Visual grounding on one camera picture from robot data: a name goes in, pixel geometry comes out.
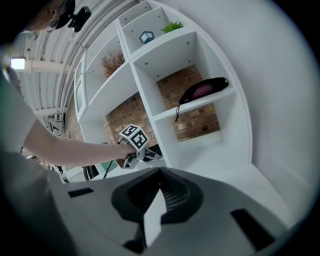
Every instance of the white wall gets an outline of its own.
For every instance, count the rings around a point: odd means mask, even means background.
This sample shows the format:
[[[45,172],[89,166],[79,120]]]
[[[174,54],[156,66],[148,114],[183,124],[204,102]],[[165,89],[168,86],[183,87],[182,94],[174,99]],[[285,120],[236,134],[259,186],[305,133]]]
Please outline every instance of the white wall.
[[[306,41],[268,1],[159,2],[201,26],[230,60],[250,110],[252,162],[299,220],[320,170],[320,77]]]
[[[86,178],[84,175],[84,169],[79,166],[68,170],[66,172],[65,176],[70,182],[85,182],[86,181]]]

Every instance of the potted plant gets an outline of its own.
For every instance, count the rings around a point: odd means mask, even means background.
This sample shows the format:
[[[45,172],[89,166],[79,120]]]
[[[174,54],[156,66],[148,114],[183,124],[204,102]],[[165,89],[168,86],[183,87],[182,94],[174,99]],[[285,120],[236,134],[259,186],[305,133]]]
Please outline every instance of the potted plant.
[[[103,67],[104,75],[109,78],[123,63],[125,63],[125,57],[122,52],[112,54],[109,52],[109,56],[101,58],[101,66]]]
[[[166,25],[164,29],[161,29],[161,31],[163,31],[166,34],[166,33],[169,33],[171,31],[174,31],[174,30],[177,30],[177,29],[181,29],[183,27],[184,26],[181,24],[181,22],[178,23],[178,21],[176,21],[176,22],[172,22],[171,21],[171,23]]]

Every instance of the small green plant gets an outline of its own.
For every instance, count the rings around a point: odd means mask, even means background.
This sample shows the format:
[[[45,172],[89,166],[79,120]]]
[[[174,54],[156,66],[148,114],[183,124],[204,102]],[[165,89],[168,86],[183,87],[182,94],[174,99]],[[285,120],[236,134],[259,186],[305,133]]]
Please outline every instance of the small green plant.
[[[161,29],[161,31],[163,31],[164,33],[169,33],[171,31],[181,29],[183,27],[184,26],[181,24],[181,22],[178,23],[178,21],[176,21],[176,22],[171,21],[171,23],[166,25],[164,29]]]

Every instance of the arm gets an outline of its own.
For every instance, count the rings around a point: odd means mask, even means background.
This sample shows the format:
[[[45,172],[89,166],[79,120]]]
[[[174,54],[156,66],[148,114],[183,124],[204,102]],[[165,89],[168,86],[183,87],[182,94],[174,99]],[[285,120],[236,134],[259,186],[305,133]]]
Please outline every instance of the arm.
[[[131,145],[90,144],[57,138],[36,120],[23,146],[43,161],[57,166],[91,166],[134,153]]]

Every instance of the camera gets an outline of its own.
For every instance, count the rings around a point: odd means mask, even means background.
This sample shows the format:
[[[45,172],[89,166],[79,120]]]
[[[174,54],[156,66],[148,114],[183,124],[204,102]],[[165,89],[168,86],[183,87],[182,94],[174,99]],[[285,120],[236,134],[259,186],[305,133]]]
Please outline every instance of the camera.
[[[89,7],[84,6],[81,8],[81,10],[76,14],[76,15],[72,15],[71,18],[71,22],[68,25],[68,28],[73,28],[74,32],[79,32],[82,27],[84,26],[84,24],[87,22],[87,20],[90,18],[91,16],[91,11],[89,9]]]

